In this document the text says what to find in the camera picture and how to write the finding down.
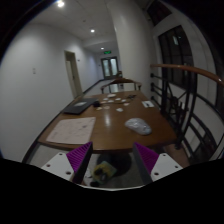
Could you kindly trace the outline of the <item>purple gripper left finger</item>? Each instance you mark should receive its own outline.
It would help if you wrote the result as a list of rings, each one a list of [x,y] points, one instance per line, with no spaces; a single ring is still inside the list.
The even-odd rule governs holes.
[[[93,143],[88,142],[69,153],[59,152],[42,169],[65,180],[81,184],[93,152]]]

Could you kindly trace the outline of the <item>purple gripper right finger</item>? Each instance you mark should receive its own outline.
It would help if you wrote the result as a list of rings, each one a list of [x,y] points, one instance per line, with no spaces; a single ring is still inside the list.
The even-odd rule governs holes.
[[[133,154],[145,185],[182,169],[167,153],[158,154],[139,143],[133,144]]]

